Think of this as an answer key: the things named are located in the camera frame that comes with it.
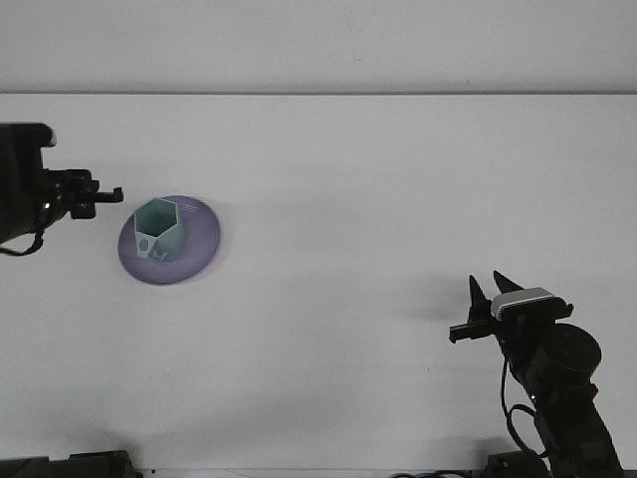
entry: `black cable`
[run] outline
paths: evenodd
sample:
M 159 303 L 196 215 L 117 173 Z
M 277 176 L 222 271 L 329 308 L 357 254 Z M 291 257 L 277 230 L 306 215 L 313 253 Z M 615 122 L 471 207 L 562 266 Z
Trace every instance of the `black cable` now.
M 505 419 L 507 420 L 507 430 L 509 431 L 509 435 L 514 440 L 516 445 L 520 448 L 521 451 L 528 453 L 533 456 L 539 456 L 540 458 L 545 458 L 548 456 L 548 450 L 545 450 L 542 454 L 538 455 L 537 452 L 531 450 L 529 446 L 524 443 L 524 441 L 520 438 L 518 431 L 514 426 L 514 411 L 519 410 L 524 413 L 530 415 L 535 418 L 535 411 L 529 406 L 523 405 L 521 403 L 516 403 L 511 409 L 507 408 L 507 402 L 505 401 L 505 383 L 507 382 L 507 369 L 509 368 L 509 359 L 505 358 L 505 364 L 502 368 L 502 380 L 500 383 L 500 404 L 502 406 L 502 411 L 505 413 Z
M 427 473 L 417 473 L 415 475 L 412 473 L 395 473 L 389 478 L 444 478 L 448 475 L 460 476 L 462 478 L 475 478 L 473 474 L 459 470 L 436 470 Z
M 31 244 L 31 247 L 27 249 L 26 251 L 18 252 L 12 249 L 6 249 L 4 247 L 0 247 L 0 254 L 6 254 L 7 256 L 13 256 L 13 257 L 22 257 L 22 256 L 28 256 L 29 254 L 33 254 L 34 252 L 39 251 L 42 245 L 44 244 L 44 239 L 42 238 L 42 236 L 44 236 L 44 229 L 36 232 L 36 235 L 33 238 L 33 244 Z

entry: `lavender plate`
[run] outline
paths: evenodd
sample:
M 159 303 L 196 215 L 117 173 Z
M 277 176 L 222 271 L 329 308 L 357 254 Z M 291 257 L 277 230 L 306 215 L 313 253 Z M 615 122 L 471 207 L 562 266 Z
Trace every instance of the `lavender plate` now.
M 219 219 L 208 205 L 189 196 L 163 196 L 176 202 L 186 230 L 186 244 L 176 256 L 163 262 L 137 257 L 134 218 L 130 215 L 121 228 L 117 252 L 119 262 L 135 279 L 155 284 L 175 284 L 201 271 L 212 260 L 221 243 Z

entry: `white table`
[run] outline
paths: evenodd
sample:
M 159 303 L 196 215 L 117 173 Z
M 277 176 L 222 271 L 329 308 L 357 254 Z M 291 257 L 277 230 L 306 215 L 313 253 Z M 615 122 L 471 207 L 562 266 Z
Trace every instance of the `white table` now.
M 637 98 L 0 96 L 0 120 L 47 122 L 47 167 L 126 198 L 0 258 L 3 456 L 482 467 L 515 448 L 502 358 L 447 337 L 467 276 L 494 295 L 496 268 L 575 305 L 603 350 L 595 403 L 637 466 Z M 173 193 L 208 202 L 224 241 L 196 278 L 147 286 L 116 238 Z

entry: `hexagonal cup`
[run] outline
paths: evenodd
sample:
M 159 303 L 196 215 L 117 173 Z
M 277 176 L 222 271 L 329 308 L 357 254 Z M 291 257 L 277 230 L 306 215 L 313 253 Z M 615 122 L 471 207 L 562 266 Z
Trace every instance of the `hexagonal cup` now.
M 163 261 L 179 254 L 186 242 L 186 233 L 179 214 L 179 205 L 153 198 L 134 212 L 137 256 Z

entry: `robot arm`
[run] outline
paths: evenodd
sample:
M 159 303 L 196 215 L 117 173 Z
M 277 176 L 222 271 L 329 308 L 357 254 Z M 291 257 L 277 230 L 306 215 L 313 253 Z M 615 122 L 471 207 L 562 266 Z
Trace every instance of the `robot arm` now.
M 96 216 L 96 202 L 122 202 L 118 187 L 98 192 L 100 183 L 87 169 L 45 169 L 41 147 L 54 146 L 53 131 L 37 122 L 0 123 L 0 244 L 34 233 L 34 245 L 23 253 L 0 248 L 14 256 L 36 252 L 44 230 L 71 212 L 74 219 Z
M 545 289 L 523 289 L 498 272 L 494 276 L 502 294 L 493 302 L 470 278 L 469 320 L 451 328 L 451 342 L 496 336 L 508 367 L 533 403 L 535 410 L 530 412 L 546 447 L 553 478 L 624 476 L 610 434 L 592 401 L 597 387 L 590 377 L 601 361 L 599 345 L 584 330 L 555 323 L 572 313 L 573 306 L 563 299 Z M 512 431 L 511 411 L 505 413 Z M 498 460 L 490 458 L 487 476 L 527 476 L 524 469 L 514 471 L 512 463 L 519 463 L 520 468 L 530 463 L 539 466 L 539 456 L 518 437 L 514 439 L 524 451 L 507 454 L 511 474 L 494 472 Z

